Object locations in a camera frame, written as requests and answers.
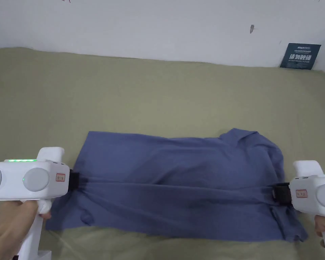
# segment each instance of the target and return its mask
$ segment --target bed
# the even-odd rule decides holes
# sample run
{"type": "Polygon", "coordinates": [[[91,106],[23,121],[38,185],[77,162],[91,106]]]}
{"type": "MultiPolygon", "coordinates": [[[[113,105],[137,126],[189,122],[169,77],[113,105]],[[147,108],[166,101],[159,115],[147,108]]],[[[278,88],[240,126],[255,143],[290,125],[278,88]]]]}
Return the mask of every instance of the bed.
{"type": "MultiPolygon", "coordinates": [[[[257,130],[292,162],[325,171],[325,73],[0,49],[0,161],[62,146],[72,166],[87,132],[165,137],[257,130]]],[[[43,231],[54,260],[323,259],[313,226],[305,243],[239,243],[152,237],[86,227],[43,231]]]]}

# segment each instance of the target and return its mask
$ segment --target dark blue sign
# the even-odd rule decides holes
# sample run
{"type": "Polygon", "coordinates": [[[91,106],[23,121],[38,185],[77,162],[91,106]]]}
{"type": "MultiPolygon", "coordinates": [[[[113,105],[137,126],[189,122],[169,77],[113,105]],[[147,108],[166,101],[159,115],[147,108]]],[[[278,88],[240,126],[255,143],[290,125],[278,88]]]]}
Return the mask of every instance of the dark blue sign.
{"type": "Polygon", "coordinates": [[[280,67],[311,70],[320,46],[320,44],[289,43],[280,67]]]}

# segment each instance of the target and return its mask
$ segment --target finger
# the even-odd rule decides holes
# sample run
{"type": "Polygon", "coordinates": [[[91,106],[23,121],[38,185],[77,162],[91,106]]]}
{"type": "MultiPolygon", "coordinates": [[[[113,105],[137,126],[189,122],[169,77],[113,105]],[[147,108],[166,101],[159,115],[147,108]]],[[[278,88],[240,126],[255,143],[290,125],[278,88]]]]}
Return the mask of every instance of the finger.
{"type": "Polygon", "coordinates": [[[12,221],[13,235],[17,239],[23,240],[29,232],[35,220],[37,208],[37,202],[34,200],[26,201],[19,206],[17,215],[12,221]]]}
{"type": "Polygon", "coordinates": [[[325,217],[315,216],[316,232],[325,232],[325,217]]]}
{"type": "Polygon", "coordinates": [[[42,217],[43,219],[50,219],[52,217],[52,214],[48,212],[46,214],[40,214],[39,216],[42,217]]]}

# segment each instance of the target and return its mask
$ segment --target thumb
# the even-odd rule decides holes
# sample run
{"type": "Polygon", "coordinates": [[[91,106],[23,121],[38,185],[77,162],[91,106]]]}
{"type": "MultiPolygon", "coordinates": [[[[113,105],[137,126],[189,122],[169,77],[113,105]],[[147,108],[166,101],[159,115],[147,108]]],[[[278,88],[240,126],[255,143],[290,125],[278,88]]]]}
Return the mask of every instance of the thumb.
{"type": "Polygon", "coordinates": [[[325,232],[325,217],[316,216],[315,221],[316,221],[316,231],[325,232]]]}
{"type": "Polygon", "coordinates": [[[38,205],[34,200],[28,200],[18,206],[17,215],[14,217],[12,225],[15,229],[15,236],[19,240],[23,240],[24,237],[29,232],[36,214],[37,214],[38,205]]]}

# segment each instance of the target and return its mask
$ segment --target white wall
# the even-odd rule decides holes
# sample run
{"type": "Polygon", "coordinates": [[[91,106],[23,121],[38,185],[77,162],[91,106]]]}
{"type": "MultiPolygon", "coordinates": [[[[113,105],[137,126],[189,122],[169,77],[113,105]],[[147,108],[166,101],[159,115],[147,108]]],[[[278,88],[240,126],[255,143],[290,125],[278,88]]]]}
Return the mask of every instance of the white wall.
{"type": "Polygon", "coordinates": [[[0,1],[0,48],[277,67],[290,42],[325,71],[325,0],[0,1]]]}

